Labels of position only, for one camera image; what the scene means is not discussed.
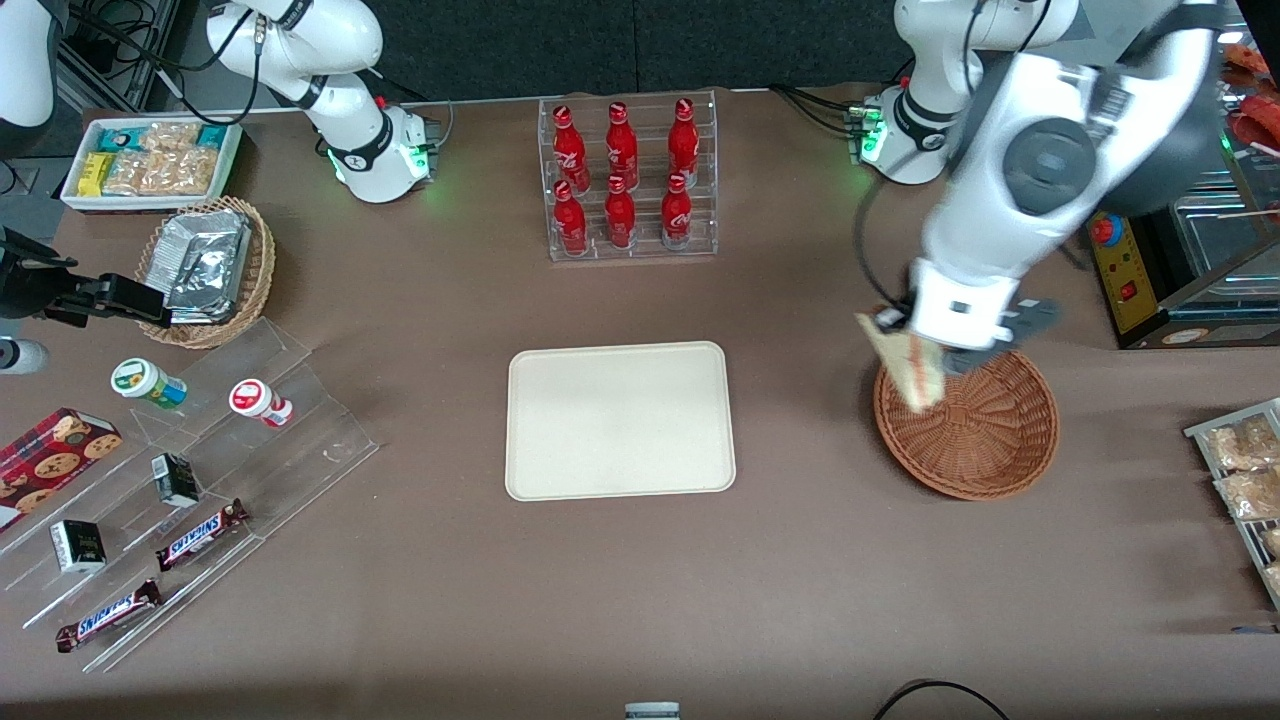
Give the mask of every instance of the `wicker basket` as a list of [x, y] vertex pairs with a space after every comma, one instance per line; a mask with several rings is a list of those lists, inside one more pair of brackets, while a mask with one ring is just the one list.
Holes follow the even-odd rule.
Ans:
[[[237, 301], [238, 310], [230, 320], [220, 325], [174, 325], [161, 329], [146, 323], [138, 323], [142, 332], [151, 340], [166, 345], [178, 345], [189, 350], [209, 350], [218, 347], [236, 338], [259, 316], [266, 306], [266, 296], [271, 291], [271, 272], [275, 270], [275, 240], [271, 238], [271, 228], [266, 227], [262, 217], [252, 205], [236, 197], [219, 197], [211, 202], [202, 202], [178, 210], [177, 215], [189, 213], [211, 213], [214, 210], [238, 210], [248, 217], [253, 224], [253, 234], [250, 238], [250, 255], [244, 261], [244, 274], [241, 278], [241, 292]], [[155, 251], [156, 241], [160, 237], [160, 228], [151, 233], [151, 242], [142, 251], [142, 261], [133, 273], [133, 279], [142, 282], [146, 278], [147, 268], [151, 266], [151, 254]]]
[[922, 483], [961, 500], [1023, 492], [1057, 452], [1057, 404], [1020, 352], [947, 378], [942, 402], [919, 415], [881, 368], [874, 404], [876, 424], [899, 462]]

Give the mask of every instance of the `coca-cola bottle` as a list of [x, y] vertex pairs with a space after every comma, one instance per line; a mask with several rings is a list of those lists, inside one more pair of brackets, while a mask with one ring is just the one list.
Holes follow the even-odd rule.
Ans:
[[685, 176], [685, 188], [698, 184], [698, 126], [694, 124], [694, 102], [687, 97], [676, 101], [676, 124], [667, 135], [672, 173]]
[[609, 242], [620, 250], [635, 242], [636, 204], [627, 192], [627, 181], [618, 173], [609, 176], [609, 197], [604, 201], [604, 215], [609, 220]]
[[662, 243], [667, 250], [689, 247], [689, 219], [694, 204], [685, 191], [685, 176], [672, 173], [667, 178], [667, 196], [662, 199]]
[[582, 133], [573, 127], [573, 114], [564, 105], [552, 110], [552, 122], [556, 123], [553, 147], [561, 177], [568, 181], [575, 193], [582, 195], [591, 187], [591, 172], [586, 169], [586, 143], [582, 142]]
[[627, 190], [635, 190], [640, 184], [640, 150], [636, 131], [627, 122], [627, 106], [622, 102], [609, 104], [609, 132], [604, 136], [604, 146], [609, 149], [609, 172], [622, 176]]
[[573, 197], [573, 190], [566, 181], [556, 181], [556, 232], [559, 234], [564, 252], [573, 258], [586, 254], [586, 213]]

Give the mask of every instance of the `display rack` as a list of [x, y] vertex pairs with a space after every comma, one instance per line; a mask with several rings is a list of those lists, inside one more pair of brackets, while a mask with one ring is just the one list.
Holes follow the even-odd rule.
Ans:
[[[667, 135], [675, 122], [676, 101], [687, 97], [694, 104], [694, 124], [698, 126], [698, 184], [689, 190], [692, 217], [689, 223], [689, 246], [681, 251], [662, 245], [662, 199], [667, 193], [669, 158]], [[626, 102], [631, 128], [640, 146], [640, 184], [631, 191], [636, 205], [635, 243], [627, 250], [613, 246], [608, 240], [604, 200], [609, 191], [608, 152], [604, 136], [609, 129], [609, 104]], [[590, 188], [579, 195], [577, 201], [586, 211], [588, 250], [582, 256], [564, 252], [556, 233], [556, 197], [552, 187], [561, 179], [556, 164], [556, 124], [552, 110], [566, 105], [573, 113], [573, 126], [586, 143], [586, 165], [591, 172]], [[538, 156], [543, 169], [543, 202], [547, 209], [547, 237], [552, 260], [630, 260], [672, 259], [690, 255], [714, 255], [719, 250], [719, 224], [716, 205], [719, 195], [718, 124], [716, 119], [716, 94], [662, 92], [645, 95], [616, 95], [611, 97], [558, 97], [538, 104]]]
[[[54, 652], [59, 628], [93, 614], [147, 578], [156, 578], [165, 598], [161, 607], [125, 628], [104, 632], [72, 656], [84, 662], [86, 673], [110, 670], [372, 455], [378, 446], [329, 396], [305, 361], [308, 354], [270, 320], [261, 319], [178, 374], [189, 391], [178, 410], [165, 413], [140, 404], [133, 413], [136, 424], [119, 428], [125, 438], [122, 450], [131, 452], [79, 492], [54, 496], [45, 506], [56, 507], [42, 506], [40, 518], [28, 518], [26, 527], [10, 530], [19, 534], [4, 538], [4, 602], [23, 618], [23, 626], [46, 634], [49, 651]], [[289, 424], [271, 429], [230, 411], [227, 393], [248, 377], [265, 380], [293, 401]], [[182, 455], [191, 462], [201, 487], [196, 506], [179, 509], [160, 502], [151, 480], [151, 459], [161, 452]], [[60, 495], [67, 497], [58, 503]], [[155, 551], [234, 498], [243, 502], [250, 520], [191, 562], [161, 574]], [[108, 555], [105, 568], [90, 575], [59, 571], [49, 525], [63, 519], [99, 525]]]
[[[1193, 425], [1183, 430], [1184, 436], [1196, 441], [1196, 447], [1198, 447], [1201, 455], [1204, 456], [1204, 464], [1208, 465], [1210, 473], [1212, 473], [1213, 475], [1213, 487], [1217, 488], [1219, 495], [1222, 495], [1222, 501], [1228, 505], [1228, 509], [1230, 509], [1231, 502], [1230, 498], [1228, 498], [1222, 493], [1221, 483], [1222, 479], [1226, 478], [1229, 473], [1222, 470], [1217, 459], [1210, 451], [1206, 436], [1210, 430], [1235, 425], [1242, 420], [1247, 420], [1258, 415], [1265, 418], [1267, 424], [1271, 425], [1271, 432], [1274, 432], [1276, 437], [1280, 437], [1280, 398], [1260, 402], [1258, 405], [1245, 407], [1244, 410], [1239, 410], [1229, 415], [1222, 415], [1221, 418], [1216, 418], [1207, 423], [1201, 423], [1198, 425]], [[1261, 577], [1263, 568], [1280, 560], [1272, 556], [1271, 552], [1267, 551], [1266, 544], [1262, 542], [1262, 533], [1272, 528], [1280, 527], [1280, 519], [1238, 520], [1233, 518], [1233, 521], [1235, 523], [1235, 528], [1240, 532], [1240, 537], [1244, 538], [1244, 546], [1249, 551], [1249, 559], [1253, 560], [1253, 566], [1257, 569], [1258, 575]], [[1280, 610], [1280, 593], [1276, 593], [1276, 591], [1271, 587], [1270, 583], [1263, 582], [1262, 584], [1263, 587], [1267, 588], [1267, 594], [1271, 596], [1271, 605], [1276, 610]]]

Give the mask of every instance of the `cookie box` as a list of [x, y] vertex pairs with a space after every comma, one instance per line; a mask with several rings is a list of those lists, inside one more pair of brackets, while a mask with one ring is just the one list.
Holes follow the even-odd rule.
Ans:
[[[221, 115], [214, 115], [215, 120], [227, 120], [230, 118], [224, 118]], [[67, 204], [68, 208], [79, 210], [81, 213], [146, 213], [146, 211], [165, 211], [173, 210], [175, 208], [187, 208], [197, 202], [207, 202], [221, 197], [223, 188], [227, 186], [227, 178], [232, 173], [232, 161], [236, 159], [236, 150], [239, 147], [241, 141], [241, 127], [230, 126], [227, 128], [227, 135], [223, 137], [221, 145], [218, 150], [218, 163], [214, 165], [214, 177], [209, 183], [209, 190], [204, 195], [150, 195], [150, 196], [81, 196], [77, 190], [77, 181], [84, 172], [84, 164], [90, 158], [90, 154], [99, 149], [99, 141], [102, 137], [104, 131], [119, 131], [124, 128], [146, 126], [152, 122], [173, 122], [173, 123], [198, 123], [200, 120], [192, 115], [146, 115], [146, 117], [132, 117], [132, 118], [110, 118], [93, 120], [88, 124], [84, 131], [84, 137], [81, 138], [79, 150], [76, 151], [76, 159], [72, 160], [70, 173], [67, 176], [67, 182], [63, 183], [61, 201]]]
[[122, 442], [111, 423], [63, 407], [0, 450], [0, 533]]

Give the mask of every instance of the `red cookie box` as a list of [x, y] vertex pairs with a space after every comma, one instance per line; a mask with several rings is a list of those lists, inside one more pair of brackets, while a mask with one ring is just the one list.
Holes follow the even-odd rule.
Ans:
[[0, 450], [0, 532], [122, 442], [111, 423], [63, 407]]

